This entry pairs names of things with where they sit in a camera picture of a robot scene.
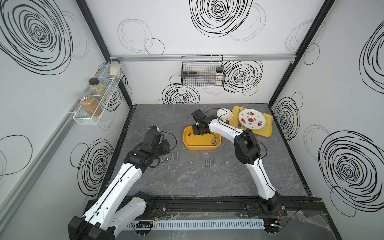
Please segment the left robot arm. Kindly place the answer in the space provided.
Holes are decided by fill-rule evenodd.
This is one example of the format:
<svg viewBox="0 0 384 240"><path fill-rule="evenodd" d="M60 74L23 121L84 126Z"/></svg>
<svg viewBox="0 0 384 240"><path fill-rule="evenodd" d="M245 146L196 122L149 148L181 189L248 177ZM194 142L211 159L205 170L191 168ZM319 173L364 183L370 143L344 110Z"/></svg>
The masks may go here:
<svg viewBox="0 0 384 240"><path fill-rule="evenodd" d="M82 217L73 217L68 224L71 240L114 240L135 218L142 215L150 196L136 194L124 207L120 207L132 186L153 161L171 151L164 132L150 126L144 140L126 156L118 174Z"/></svg>

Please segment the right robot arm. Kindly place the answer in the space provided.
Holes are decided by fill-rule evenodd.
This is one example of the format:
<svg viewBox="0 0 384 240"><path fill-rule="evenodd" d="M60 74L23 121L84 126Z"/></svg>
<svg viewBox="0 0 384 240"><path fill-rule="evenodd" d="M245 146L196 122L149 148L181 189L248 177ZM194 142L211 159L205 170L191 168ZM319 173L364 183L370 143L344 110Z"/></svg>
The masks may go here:
<svg viewBox="0 0 384 240"><path fill-rule="evenodd" d="M255 134L249 129L241 130L232 127L213 115L206 116L200 109L194 111L192 117L195 121L193 125L194 135L215 133L234 144L236 158L251 173L259 197L262 198L260 203L262 213L267 216L276 213L281 198L265 171L261 148Z"/></svg>

